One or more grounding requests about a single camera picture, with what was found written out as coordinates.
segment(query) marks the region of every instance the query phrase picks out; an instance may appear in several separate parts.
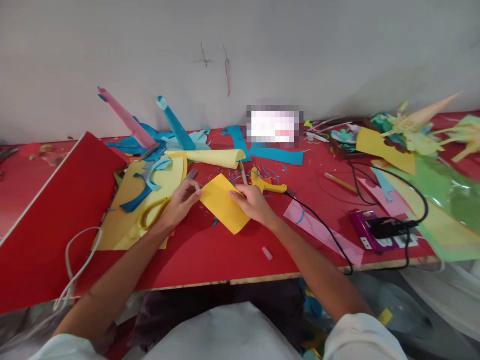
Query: white sleeve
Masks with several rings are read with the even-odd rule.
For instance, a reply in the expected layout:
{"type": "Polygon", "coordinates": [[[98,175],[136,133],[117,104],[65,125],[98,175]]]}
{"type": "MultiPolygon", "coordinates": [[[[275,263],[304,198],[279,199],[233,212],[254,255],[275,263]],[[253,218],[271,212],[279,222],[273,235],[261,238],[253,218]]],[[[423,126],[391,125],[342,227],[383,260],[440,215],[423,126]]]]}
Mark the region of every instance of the white sleeve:
{"type": "Polygon", "coordinates": [[[399,341],[377,319],[360,313],[345,315],[325,344],[324,360],[407,360],[399,341]]]}
{"type": "Polygon", "coordinates": [[[68,334],[51,338],[30,360],[105,360],[98,355],[90,341],[68,334]]]}

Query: yellow paper craft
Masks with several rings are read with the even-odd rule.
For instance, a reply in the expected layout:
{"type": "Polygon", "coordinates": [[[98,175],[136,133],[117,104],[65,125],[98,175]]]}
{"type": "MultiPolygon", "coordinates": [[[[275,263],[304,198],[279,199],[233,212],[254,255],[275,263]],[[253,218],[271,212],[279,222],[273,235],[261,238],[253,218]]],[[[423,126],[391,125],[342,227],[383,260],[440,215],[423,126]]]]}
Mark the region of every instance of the yellow paper craft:
{"type": "MultiPolygon", "coordinates": [[[[425,211],[425,207],[422,199],[418,196],[418,194],[407,184],[397,179],[396,177],[388,173],[384,173],[383,175],[393,185],[393,187],[395,187],[395,189],[405,199],[408,205],[410,205],[413,212],[418,217],[422,216],[425,211]]],[[[452,252],[470,251],[472,256],[474,256],[475,259],[478,259],[477,256],[480,253],[480,236],[478,236],[466,226],[456,221],[454,218],[449,216],[446,212],[444,212],[442,209],[440,209],[438,206],[434,205],[430,201],[428,201],[428,209],[428,216],[421,224],[434,237],[434,239],[429,240],[436,240],[439,245],[441,245],[447,250],[447,255],[444,260],[448,261],[449,248],[452,252]]]]}
{"type": "Polygon", "coordinates": [[[229,191],[240,193],[223,174],[220,174],[203,187],[200,201],[233,235],[236,235],[250,218],[230,197],[229,191]]]}
{"type": "MultiPolygon", "coordinates": [[[[151,179],[154,184],[161,186],[157,191],[153,191],[147,198],[131,213],[126,213],[120,205],[135,199],[144,189],[145,181],[141,177],[134,177],[135,173],[142,174],[145,161],[136,161],[130,164],[123,178],[123,182],[118,189],[118,193],[113,200],[111,209],[101,228],[103,236],[101,238],[98,251],[110,250],[128,250],[147,232],[139,228],[139,218],[144,210],[154,202],[163,198],[171,197],[175,189],[182,182],[184,173],[184,157],[173,158],[171,164],[162,171],[154,171],[151,179]]],[[[151,211],[146,219],[150,224],[155,217],[155,210],[151,211]]],[[[165,249],[165,241],[160,249],[165,249]]]]}
{"type": "Polygon", "coordinates": [[[183,158],[183,174],[181,175],[181,180],[185,180],[187,177],[187,173],[189,171],[189,164],[187,160],[187,152],[186,151],[180,151],[176,152],[173,154],[168,155],[170,159],[175,159],[175,158],[183,158]]]}
{"type": "Polygon", "coordinates": [[[416,174],[414,155],[401,153],[394,147],[385,145],[385,138],[374,130],[361,128],[356,139],[356,149],[362,153],[383,158],[406,173],[416,174]]]}
{"type": "MultiPolygon", "coordinates": [[[[198,150],[183,151],[186,153],[188,160],[216,165],[223,168],[237,169],[239,161],[246,158],[243,150],[198,150]]],[[[176,154],[178,151],[165,151],[165,155],[176,154]]]]}

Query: hand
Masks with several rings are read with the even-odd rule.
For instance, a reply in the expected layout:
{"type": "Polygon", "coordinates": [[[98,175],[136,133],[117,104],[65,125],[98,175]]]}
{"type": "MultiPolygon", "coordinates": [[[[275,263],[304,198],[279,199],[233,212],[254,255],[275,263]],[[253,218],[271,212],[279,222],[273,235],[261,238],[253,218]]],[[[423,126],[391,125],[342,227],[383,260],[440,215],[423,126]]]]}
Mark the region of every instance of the hand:
{"type": "Polygon", "coordinates": [[[187,177],[173,192],[160,220],[152,229],[167,227],[173,229],[187,216],[192,206],[202,197],[202,186],[187,177]]]}
{"type": "Polygon", "coordinates": [[[279,217],[274,213],[260,188],[256,185],[235,185],[236,189],[245,195],[242,196],[238,192],[230,191],[230,196],[237,202],[243,211],[253,220],[260,224],[271,227],[279,217]]]}

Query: yellow scissors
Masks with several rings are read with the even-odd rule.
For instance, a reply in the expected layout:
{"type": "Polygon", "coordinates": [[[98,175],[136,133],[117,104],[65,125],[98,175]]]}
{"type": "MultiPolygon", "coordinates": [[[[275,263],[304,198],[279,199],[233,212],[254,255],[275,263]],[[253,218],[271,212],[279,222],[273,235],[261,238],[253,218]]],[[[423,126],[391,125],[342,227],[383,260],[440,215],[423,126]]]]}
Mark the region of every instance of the yellow scissors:
{"type": "MultiPolygon", "coordinates": [[[[190,171],[190,173],[186,176],[187,178],[194,179],[195,176],[197,175],[198,170],[193,169],[190,171]]],[[[142,230],[149,230],[153,224],[157,222],[158,219],[162,216],[164,213],[165,209],[167,208],[167,205],[169,202],[172,200],[172,197],[164,197],[161,200],[155,201],[153,204],[149,205],[140,215],[140,218],[138,219],[138,226],[142,230]],[[146,224],[147,218],[149,217],[150,212],[152,211],[153,208],[160,206],[158,209],[158,212],[156,213],[155,217],[151,221],[149,225],[146,224]]]]}

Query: white shirt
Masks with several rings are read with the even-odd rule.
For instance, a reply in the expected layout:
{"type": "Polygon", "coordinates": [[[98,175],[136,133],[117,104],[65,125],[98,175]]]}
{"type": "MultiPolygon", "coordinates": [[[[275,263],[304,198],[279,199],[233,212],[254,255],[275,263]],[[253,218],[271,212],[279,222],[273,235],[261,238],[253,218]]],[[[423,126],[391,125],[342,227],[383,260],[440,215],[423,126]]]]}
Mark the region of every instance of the white shirt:
{"type": "MultiPolygon", "coordinates": [[[[55,336],[30,360],[103,360],[90,341],[55,336]]],[[[143,360],[301,360],[269,319],[250,302],[219,306],[181,323],[143,360]]],[[[397,339],[374,317],[345,315],[325,344],[324,360],[406,360],[397,339]]]]}

